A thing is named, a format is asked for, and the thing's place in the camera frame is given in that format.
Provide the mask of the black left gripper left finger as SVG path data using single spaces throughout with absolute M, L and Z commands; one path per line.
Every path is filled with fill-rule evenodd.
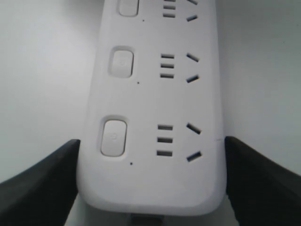
M 80 140 L 72 139 L 35 165 L 1 182 L 2 226 L 63 226 L 78 194 Z

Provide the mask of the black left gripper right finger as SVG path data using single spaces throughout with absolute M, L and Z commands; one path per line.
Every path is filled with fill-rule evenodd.
M 241 226 L 299 226 L 301 177 L 235 137 L 225 138 L 227 188 Z

